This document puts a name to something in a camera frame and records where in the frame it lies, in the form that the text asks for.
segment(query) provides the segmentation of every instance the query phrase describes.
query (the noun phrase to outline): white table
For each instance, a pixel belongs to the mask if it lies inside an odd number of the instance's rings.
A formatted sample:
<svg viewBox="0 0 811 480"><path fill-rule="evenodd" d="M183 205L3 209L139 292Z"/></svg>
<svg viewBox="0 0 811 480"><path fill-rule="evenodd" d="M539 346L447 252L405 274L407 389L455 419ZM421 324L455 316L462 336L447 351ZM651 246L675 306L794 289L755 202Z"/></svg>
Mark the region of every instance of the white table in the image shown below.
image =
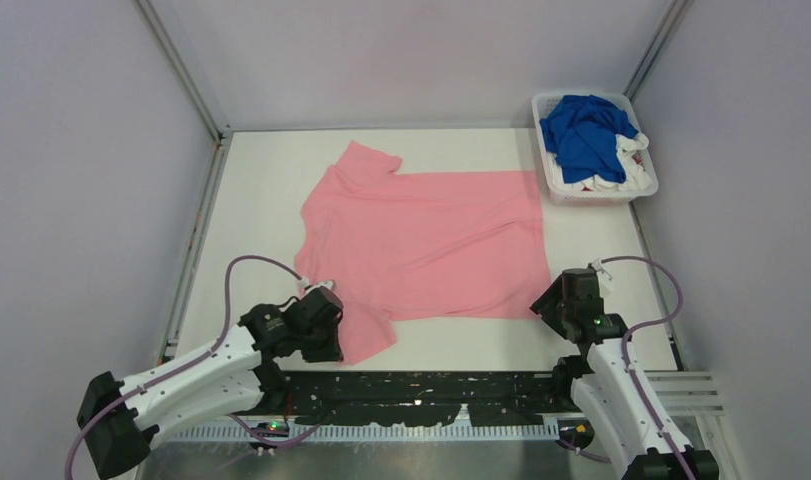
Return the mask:
<svg viewBox="0 0 811 480"><path fill-rule="evenodd" d="M259 254L292 265L305 240L302 204L351 140L403 158L401 173L541 171L531 129L326 130L238 133L228 152L213 214L196 267L178 353L211 341L223 319L223 276L233 258ZM544 239L553 278L595 258L641 255L628 206L556 207L541 182ZM646 267L609 265L616 291L606 311L629 325L661 316ZM292 277L260 262L244 262L232 278L232 320L258 303L296 293ZM430 318L394 323L399 341L357 365L306 364L299 352L279 360L290 370L550 370L577 353L540 321ZM663 327L635 335L647 370L673 370Z"/></svg>

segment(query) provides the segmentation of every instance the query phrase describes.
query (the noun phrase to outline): t-shirt sleeve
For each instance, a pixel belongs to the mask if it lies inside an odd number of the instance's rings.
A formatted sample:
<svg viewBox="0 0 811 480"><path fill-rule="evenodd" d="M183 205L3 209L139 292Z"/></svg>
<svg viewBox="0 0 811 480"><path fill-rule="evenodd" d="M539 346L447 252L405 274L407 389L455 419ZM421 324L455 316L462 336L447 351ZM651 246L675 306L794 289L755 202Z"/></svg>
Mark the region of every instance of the t-shirt sleeve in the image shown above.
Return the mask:
<svg viewBox="0 0 811 480"><path fill-rule="evenodd" d="M373 185L399 170L402 159L351 142L335 167L348 180L358 185Z"/></svg>

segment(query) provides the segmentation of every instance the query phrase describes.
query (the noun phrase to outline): laundry basket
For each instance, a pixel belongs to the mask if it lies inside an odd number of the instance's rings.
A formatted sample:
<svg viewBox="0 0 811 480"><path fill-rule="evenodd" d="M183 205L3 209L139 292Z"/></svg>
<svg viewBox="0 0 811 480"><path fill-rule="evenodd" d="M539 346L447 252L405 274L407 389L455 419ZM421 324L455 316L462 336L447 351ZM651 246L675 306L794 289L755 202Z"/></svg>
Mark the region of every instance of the laundry basket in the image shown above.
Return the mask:
<svg viewBox="0 0 811 480"><path fill-rule="evenodd" d="M629 121L635 128L638 128L638 119L632 109L632 103L619 93L600 92L553 92L535 95L532 98L532 115L535 118L535 129L537 130L538 145L540 145L540 158L543 162L543 171L546 175L546 186L549 188L549 200L556 205L611 205L618 203L628 203L637 197L646 197L658 191L658 177L655 176L655 169L652 167L652 159L649 158L647 150L640 152L641 165L652 179L652 183L646 190L636 190L631 192L574 192L559 189L555 184L555 176L560 172L555 169L550 157L547 156L546 143L543 139L543 130L540 127L540 119L549 115L564 95L596 95L604 98L624 110L629 116Z"/></svg>

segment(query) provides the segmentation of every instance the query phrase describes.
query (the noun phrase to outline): gray wall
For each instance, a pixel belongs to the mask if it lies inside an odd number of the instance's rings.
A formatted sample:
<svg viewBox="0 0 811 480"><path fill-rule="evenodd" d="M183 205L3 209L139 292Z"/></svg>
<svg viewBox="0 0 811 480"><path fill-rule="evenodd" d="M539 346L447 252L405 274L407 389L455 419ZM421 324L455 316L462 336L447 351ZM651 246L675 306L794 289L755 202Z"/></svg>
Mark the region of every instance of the gray wall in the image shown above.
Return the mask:
<svg viewBox="0 0 811 480"><path fill-rule="evenodd" d="M622 91L662 0L161 0L235 130L531 125Z"/></svg>
<svg viewBox="0 0 811 480"><path fill-rule="evenodd" d="M752 475L811 478L811 0L696 2L636 102L638 202Z"/></svg>
<svg viewBox="0 0 811 480"><path fill-rule="evenodd" d="M131 2L0 2L0 479L61 478L87 381L154 360L211 149Z"/></svg>

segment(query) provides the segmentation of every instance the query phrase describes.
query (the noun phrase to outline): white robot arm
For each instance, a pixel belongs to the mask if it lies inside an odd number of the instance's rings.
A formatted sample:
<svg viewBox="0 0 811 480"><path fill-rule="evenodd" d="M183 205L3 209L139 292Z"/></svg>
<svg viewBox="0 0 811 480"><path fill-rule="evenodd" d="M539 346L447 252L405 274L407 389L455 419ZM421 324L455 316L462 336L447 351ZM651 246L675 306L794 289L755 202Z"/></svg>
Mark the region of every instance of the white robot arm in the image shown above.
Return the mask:
<svg viewBox="0 0 811 480"><path fill-rule="evenodd" d="M695 450L667 415L623 319L604 313L596 270L565 270L531 310L579 347L552 371L556 397L585 414L618 478L718 478L711 453Z"/></svg>
<svg viewBox="0 0 811 480"><path fill-rule="evenodd" d="M82 429L113 402L130 397L99 418L84 437L99 478L125 473L175 433L205 420L280 405L288 385L276 357L300 350L308 362L341 361L337 326L343 304L326 283L283 306L255 306L219 345L209 343L119 381L110 372L95 377L76 419ZM150 380L203 355L204 361L145 388Z"/></svg>

